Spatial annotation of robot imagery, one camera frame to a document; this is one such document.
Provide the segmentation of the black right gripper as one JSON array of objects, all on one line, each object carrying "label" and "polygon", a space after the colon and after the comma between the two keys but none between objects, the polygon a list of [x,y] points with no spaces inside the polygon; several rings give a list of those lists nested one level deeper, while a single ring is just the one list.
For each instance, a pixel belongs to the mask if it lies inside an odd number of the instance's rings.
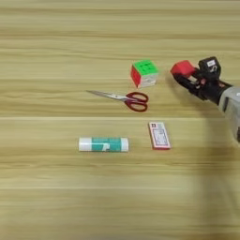
[{"label": "black right gripper", "polygon": [[219,104],[222,93],[231,87],[230,84],[221,80],[195,80],[187,78],[182,74],[174,74],[173,78],[190,93],[197,93],[197,97],[201,100],[210,100],[215,104]]}]

